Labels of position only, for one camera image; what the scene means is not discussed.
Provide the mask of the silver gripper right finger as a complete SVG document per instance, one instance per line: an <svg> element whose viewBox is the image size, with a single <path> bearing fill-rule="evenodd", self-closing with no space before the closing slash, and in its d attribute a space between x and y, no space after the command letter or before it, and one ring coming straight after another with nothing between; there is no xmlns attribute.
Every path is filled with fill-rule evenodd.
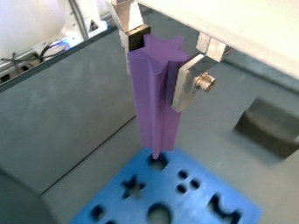
<svg viewBox="0 0 299 224"><path fill-rule="evenodd" d="M217 79L209 74L209 70L233 51L229 45L205 33L199 34L197 49L199 52L182 64L178 72L173 95L173 109L178 112L193 102L198 90L213 90Z"/></svg>

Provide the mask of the white robot base equipment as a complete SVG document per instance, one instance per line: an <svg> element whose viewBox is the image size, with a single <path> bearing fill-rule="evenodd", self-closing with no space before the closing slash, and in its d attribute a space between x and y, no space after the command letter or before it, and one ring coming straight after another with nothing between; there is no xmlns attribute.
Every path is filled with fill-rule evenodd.
<svg viewBox="0 0 299 224"><path fill-rule="evenodd" d="M109 27L106 0L0 0L0 85Z"/></svg>

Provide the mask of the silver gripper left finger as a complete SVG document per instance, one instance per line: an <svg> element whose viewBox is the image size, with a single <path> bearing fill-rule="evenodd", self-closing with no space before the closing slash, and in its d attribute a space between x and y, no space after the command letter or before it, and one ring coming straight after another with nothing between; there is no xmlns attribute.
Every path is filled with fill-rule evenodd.
<svg viewBox="0 0 299 224"><path fill-rule="evenodd" d="M106 2L129 59L129 53L145 46L145 35L151 32L151 27L145 23L137 0L106 0Z"/></svg>

